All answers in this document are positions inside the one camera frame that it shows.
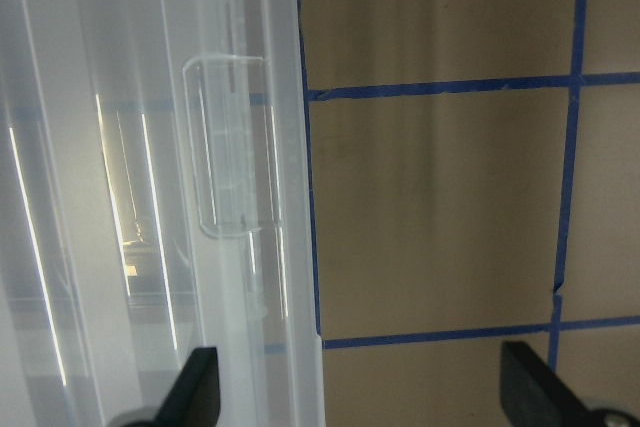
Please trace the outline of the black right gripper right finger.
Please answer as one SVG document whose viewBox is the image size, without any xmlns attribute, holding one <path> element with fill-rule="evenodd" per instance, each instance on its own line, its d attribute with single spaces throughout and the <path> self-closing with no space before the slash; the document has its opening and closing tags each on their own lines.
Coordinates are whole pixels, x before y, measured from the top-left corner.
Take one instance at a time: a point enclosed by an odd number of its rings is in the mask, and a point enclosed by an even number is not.
<svg viewBox="0 0 640 427">
<path fill-rule="evenodd" d="M 590 411 L 523 341 L 500 350 L 499 400 L 511 426 L 592 426 Z"/>
</svg>

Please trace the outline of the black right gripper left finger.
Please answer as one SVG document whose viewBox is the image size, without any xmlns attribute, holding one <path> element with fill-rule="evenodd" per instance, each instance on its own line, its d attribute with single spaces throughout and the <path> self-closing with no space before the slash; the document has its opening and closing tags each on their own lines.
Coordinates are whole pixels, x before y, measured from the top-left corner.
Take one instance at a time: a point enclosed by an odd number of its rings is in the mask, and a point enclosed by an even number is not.
<svg viewBox="0 0 640 427">
<path fill-rule="evenodd" d="M 214 427 L 221 415 L 218 353 L 198 347 L 151 420 L 152 426 Z"/>
</svg>

